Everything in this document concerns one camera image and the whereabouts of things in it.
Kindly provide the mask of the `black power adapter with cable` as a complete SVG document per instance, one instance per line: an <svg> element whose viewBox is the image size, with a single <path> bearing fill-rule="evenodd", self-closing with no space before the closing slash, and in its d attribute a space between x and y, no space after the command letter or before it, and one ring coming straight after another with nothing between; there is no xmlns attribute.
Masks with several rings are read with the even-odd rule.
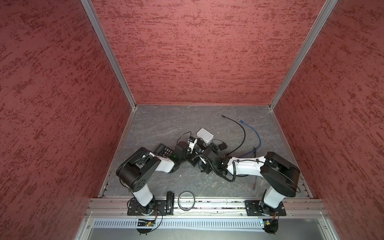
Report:
<svg viewBox="0 0 384 240"><path fill-rule="evenodd" d="M223 142L222 140L213 139L209 145L209 148L214 151L215 153L218 153L219 151L226 150L228 148L227 144Z"/></svg>

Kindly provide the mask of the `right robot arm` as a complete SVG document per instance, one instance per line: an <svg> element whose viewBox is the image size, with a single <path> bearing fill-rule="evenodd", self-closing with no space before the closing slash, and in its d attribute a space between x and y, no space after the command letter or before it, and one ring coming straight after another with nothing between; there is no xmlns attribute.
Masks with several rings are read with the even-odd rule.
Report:
<svg viewBox="0 0 384 240"><path fill-rule="evenodd" d="M206 149L195 157L198 163L206 166L205 172L214 172L225 181L232 183L238 176L250 175L263 178L270 185L258 202L248 201L249 216L285 216L283 200L293 198L301 190L298 187L300 169L274 152L258 158L221 158Z"/></svg>

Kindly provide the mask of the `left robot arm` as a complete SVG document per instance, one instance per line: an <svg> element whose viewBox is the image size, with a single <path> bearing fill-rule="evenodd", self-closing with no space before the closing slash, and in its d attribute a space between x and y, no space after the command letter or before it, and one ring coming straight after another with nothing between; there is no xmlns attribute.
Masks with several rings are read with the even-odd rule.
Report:
<svg viewBox="0 0 384 240"><path fill-rule="evenodd" d="M164 144L159 144L153 152L141 147L119 165L116 175L123 187L133 194L141 214L148 216L156 210L156 198L148 187L154 172L174 173L185 162L196 166L199 159L193 160L193 157L206 148L202 140L179 142L174 150Z"/></svg>

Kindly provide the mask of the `black calculator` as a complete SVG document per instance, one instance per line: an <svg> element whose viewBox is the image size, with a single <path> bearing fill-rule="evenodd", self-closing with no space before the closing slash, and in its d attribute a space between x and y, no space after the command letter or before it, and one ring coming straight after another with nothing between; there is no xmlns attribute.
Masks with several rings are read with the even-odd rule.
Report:
<svg viewBox="0 0 384 240"><path fill-rule="evenodd" d="M164 144L159 144L155 149L154 154L161 157L169 157L173 155L173 150L165 146Z"/></svg>

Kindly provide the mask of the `white small network switch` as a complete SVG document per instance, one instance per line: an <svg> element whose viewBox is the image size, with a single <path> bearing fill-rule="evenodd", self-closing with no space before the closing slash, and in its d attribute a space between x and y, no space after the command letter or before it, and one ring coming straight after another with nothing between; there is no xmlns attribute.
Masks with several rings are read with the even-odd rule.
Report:
<svg viewBox="0 0 384 240"><path fill-rule="evenodd" d="M201 138L207 145L210 144L214 138L214 135L204 128L201 128L197 132L197 136Z"/></svg>

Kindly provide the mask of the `black stapler on rail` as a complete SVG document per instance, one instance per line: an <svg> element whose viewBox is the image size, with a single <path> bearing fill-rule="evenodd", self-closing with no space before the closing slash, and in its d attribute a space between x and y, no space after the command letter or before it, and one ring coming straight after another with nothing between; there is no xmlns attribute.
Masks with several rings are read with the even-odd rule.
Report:
<svg viewBox="0 0 384 240"><path fill-rule="evenodd" d="M167 192L166 198L166 215L170 216L174 214L175 194L171 191Z"/></svg>

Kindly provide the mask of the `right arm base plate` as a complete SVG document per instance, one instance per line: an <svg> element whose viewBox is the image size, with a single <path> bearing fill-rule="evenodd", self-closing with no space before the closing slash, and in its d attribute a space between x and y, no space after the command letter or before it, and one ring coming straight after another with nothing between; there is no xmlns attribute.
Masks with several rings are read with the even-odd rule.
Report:
<svg viewBox="0 0 384 240"><path fill-rule="evenodd" d="M260 200L244 201L248 217L285 217L287 215L283 202L280 202L277 208L260 202Z"/></svg>

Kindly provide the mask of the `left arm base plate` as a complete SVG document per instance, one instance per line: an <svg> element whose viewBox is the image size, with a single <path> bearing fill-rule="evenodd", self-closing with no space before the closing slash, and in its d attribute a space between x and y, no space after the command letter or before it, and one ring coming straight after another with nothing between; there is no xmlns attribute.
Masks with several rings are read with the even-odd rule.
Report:
<svg viewBox="0 0 384 240"><path fill-rule="evenodd" d="M127 203L128 216L166 216L166 200L152 200L148 206L143 207L136 199Z"/></svg>

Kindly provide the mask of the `aluminium front rail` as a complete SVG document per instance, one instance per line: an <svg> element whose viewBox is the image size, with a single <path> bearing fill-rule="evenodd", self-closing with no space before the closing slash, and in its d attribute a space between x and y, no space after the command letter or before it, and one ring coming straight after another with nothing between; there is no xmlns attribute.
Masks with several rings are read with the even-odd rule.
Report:
<svg viewBox="0 0 384 240"><path fill-rule="evenodd" d="M264 218L273 217L248 217L245 210L246 200L250 198L184 198L180 203L184 208L191 204L194 207L189 211L179 208L178 199L175 198L174 214L161 216L164 218ZM88 217L102 218L133 218L146 216L128 216L127 203L131 198L96 198L91 199L85 215ZM280 219L328 219L329 214L320 199L285 199L283 204L287 215L277 217Z"/></svg>

